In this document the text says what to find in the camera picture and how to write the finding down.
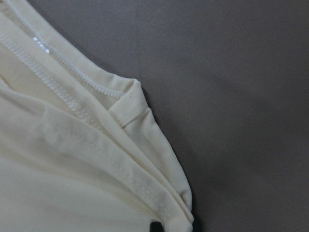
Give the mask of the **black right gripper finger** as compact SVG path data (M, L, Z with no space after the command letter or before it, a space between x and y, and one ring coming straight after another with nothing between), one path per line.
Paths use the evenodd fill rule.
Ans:
M162 223L162 218L160 216L151 217L149 223L149 232L164 232L164 226Z

